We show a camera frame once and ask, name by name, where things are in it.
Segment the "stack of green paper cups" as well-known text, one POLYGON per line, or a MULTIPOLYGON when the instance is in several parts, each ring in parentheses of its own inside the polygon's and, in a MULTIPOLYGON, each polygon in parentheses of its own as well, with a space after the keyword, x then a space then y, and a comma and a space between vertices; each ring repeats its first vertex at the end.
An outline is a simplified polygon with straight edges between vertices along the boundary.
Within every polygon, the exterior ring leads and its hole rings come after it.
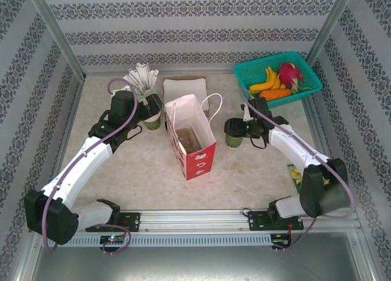
POLYGON ((161 125, 160 116, 161 113, 158 112, 156 115, 144 120, 144 125, 146 126, 146 128, 152 131, 157 130, 161 125))

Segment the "white paper bag red print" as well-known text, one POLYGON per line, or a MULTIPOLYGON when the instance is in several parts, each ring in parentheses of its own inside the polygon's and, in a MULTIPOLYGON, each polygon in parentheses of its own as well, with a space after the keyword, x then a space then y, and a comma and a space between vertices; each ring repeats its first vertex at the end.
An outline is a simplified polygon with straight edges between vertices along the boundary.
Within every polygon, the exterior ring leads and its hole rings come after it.
POLYGON ((190 94, 170 101, 164 106, 169 140, 187 180, 210 172, 213 166, 216 138, 210 126, 212 118, 208 118, 202 109, 206 101, 207 98, 200 104, 196 96, 190 94), (181 128, 194 130, 202 147, 200 151, 186 154, 176 134, 176 130, 181 128))

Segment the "brown pulp cup carrier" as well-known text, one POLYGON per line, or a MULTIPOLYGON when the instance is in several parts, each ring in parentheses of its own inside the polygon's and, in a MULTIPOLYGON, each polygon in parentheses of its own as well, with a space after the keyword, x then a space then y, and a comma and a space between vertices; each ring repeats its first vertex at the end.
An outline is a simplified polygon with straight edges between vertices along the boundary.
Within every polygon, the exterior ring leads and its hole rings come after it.
POLYGON ((186 154, 193 154, 202 149, 201 144, 192 128, 178 129, 176 130, 176 134, 186 154))

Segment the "mint green straw holder cup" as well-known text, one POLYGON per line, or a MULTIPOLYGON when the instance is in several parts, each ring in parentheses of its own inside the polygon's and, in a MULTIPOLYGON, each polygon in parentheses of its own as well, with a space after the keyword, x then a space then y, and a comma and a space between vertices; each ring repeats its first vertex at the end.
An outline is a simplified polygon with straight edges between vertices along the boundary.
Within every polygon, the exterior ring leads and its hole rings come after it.
POLYGON ((142 101, 147 96, 149 96, 149 95, 151 95, 153 93, 156 93, 155 89, 147 89, 146 91, 141 92, 139 89, 135 88, 135 91, 136 91, 136 98, 137 98, 138 102, 142 101))

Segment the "orange toy fruit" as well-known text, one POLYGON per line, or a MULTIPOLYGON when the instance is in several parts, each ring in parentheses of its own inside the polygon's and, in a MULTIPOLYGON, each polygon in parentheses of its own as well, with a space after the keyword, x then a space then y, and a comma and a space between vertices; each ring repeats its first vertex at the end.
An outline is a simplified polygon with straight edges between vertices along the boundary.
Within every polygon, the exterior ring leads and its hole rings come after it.
POLYGON ((290 95, 290 89, 270 89, 261 92, 259 94, 259 97, 264 98, 267 102, 270 102, 281 98, 289 97, 290 95))

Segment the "yellow banana bunch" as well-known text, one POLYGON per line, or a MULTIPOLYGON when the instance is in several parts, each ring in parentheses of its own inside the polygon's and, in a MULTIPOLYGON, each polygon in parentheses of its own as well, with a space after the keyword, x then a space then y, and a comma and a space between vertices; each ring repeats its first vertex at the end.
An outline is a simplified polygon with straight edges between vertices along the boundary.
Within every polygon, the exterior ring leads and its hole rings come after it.
POLYGON ((277 90, 280 88, 279 75, 268 67, 266 69, 266 81, 260 84, 254 84, 250 86, 249 93, 254 97, 256 94, 260 94, 266 90, 277 90))

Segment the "teal plastic mesh basket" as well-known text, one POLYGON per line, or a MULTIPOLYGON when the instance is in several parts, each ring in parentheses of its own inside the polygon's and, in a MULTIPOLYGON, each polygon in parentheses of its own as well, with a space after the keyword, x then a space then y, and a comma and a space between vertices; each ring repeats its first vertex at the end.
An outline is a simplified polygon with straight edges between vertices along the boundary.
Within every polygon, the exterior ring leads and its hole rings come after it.
POLYGON ((312 70, 310 65, 302 58, 299 53, 290 51, 280 54, 275 54, 268 57, 244 62, 234 66, 234 72, 238 80, 240 88, 249 89, 253 84, 258 84, 266 81, 266 69, 271 67, 274 71, 279 67, 290 62, 298 66, 299 71, 304 77, 304 81, 299 81, 301 87, 309 87, 309 90, 299 90, 299 93, 289 97, 281 98, 275 101, 268 102, 269 108, 278 107, 284 104, 292 103, 307 98, 309 95, 319 92, 322 88, 322 82, 312 70))

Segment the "pink dragon fruit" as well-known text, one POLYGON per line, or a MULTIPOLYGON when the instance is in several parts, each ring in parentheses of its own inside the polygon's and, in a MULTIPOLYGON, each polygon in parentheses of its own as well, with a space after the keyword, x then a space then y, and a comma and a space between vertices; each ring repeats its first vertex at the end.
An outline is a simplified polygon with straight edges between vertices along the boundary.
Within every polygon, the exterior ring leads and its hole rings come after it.
POLYGON ((312 89, 311 87, 299 85, 299 81, 304 82, 304 77, 298 67, 293 63, 286 62, 282 64, 279 67, 278 74, 281 83, 285 84, 291 90, 293 95, 299 93, 300 91, 307 91, 312 89))

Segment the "green Fox's candy bag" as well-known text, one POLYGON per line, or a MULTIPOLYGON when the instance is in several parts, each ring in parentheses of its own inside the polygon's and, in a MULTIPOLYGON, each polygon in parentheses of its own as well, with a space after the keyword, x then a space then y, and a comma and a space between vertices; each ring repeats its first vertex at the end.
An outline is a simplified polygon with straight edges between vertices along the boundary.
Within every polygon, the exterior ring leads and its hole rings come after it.
POLYGON ((330 178, 324 176, 324 168, 309 165, 300 171, 294 164, 287 165, 293 184, 298 194, 306 192, 321 192, 331 185, 330 178))

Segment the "small black circuit board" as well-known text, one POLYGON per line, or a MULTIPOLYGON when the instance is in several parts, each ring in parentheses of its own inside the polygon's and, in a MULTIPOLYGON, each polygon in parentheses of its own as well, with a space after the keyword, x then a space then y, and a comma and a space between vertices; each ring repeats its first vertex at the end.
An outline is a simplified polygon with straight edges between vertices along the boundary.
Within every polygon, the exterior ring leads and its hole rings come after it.
POLYGON ((124 239, 125 237, 122 235, 101 236, 100 244, 122 245, 124 243, 124 239))
POLYGON ((290 234, 272 234, 271 235, 272 247, 274 249, 287 249, 291 246, 290 234))

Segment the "grey sheet metal panel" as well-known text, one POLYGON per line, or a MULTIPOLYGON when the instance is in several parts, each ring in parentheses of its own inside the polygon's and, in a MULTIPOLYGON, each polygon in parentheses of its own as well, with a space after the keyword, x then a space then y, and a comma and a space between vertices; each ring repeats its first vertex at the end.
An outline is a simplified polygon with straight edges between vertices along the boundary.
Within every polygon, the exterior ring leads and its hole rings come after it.
POLYGON ((14 281, 384 281, 363 234, 310 233, 285 252, 267 246, 131 246, 105 256, 96 246, 45 252, 27 237, 14 281))

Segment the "aluminium table side rail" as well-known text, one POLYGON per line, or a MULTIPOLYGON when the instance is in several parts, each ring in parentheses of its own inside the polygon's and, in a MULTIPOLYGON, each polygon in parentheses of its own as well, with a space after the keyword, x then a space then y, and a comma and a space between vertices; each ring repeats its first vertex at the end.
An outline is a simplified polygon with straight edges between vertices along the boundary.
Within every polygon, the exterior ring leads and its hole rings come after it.
POLYGON ((82 86, 83 82, 74 77, 61 80, 43 133, 46 150, 41 151, 44 162, 36 186, 38 191, 61 170, 82 86))
MULTIPOLYGON (((323 128, 318 118, 315 104, 311 98, 305 98, 303 101, 303 107, 305 115, 309 124, 310 132, 314 143, 314 148, 324 156, 327 156, 326 161, 332 161, 335 158, 332 157, 329 148, 326 143, 326 137, 324 135, 323 128)), ((326 205, 326 212, 324 214, 331 213, 340 208, 350 209, 349 194, 346 192, 343 185, 331 175, 331 181, 326 186, 324 198, 321 200, 321 204, 326 205)))

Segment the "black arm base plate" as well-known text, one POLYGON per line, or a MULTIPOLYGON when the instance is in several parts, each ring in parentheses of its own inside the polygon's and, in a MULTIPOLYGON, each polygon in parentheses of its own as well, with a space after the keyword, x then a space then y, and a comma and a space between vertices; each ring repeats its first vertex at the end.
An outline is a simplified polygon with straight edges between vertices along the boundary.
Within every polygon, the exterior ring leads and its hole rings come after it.
POLYGON ((250 231, 282 231, 291 228, 294 231, 304 229, 299 216, 282 218, 267 211, 250 211, 247 214, 250 231))
MULTIPOLYGON (((116 216, 112 216, 108 224, 110 225, 118 225, 121 227, 127 228, 130 232, 138 232, 140 225, 140 217, 139 213, 126 213, 120 212, 116 216)), ((120 228, 114 227, 88 227, 86 228, 86 232, 124 232, 120 228)))

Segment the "aluminium frame post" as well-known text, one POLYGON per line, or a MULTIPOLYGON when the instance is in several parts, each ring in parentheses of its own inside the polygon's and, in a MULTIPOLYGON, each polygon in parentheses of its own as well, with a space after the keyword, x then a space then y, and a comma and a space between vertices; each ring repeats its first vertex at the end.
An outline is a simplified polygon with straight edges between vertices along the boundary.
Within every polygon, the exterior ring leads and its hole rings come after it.
POLYGON ((305 60, 312 67, 350 0, 335 0, 305 60))
POLYGON ((54 16, 51 7, 46 0, 31 0, 34 7, 37 9, 40 14, 43 22, 46 24, 49 29, 54 41, 57 43, 58 47, 62 51, 62 54, 67 60, 67 63, 73 70, 73 73, 76 75, 78 81, 84 81, 86 74, 82 69, 82 66, 73 51, 71 44, 69 43, 65 33, 60 27, 56 17, 54 16))

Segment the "aluminium mounting rail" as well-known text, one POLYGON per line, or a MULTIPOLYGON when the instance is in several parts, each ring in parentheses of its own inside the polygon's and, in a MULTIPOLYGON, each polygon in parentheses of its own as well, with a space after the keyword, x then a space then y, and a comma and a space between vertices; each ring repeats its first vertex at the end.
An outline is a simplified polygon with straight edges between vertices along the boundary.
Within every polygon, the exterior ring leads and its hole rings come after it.
MULTIPOLYGON (((206 232, 206 231, 250 231, 247 214, 251 210, 170 210, 170 211, 114 211, 112 216, 120 212, 139 213, 140 225, 138 232, 206 232)), ((316 232, 350 232, 361 231, 362 226, 358 216, 353 214, 347 219, 328 219, 318 217, 313 220, 309 217, 300 217, 304 229, 314 229, 316 232)))

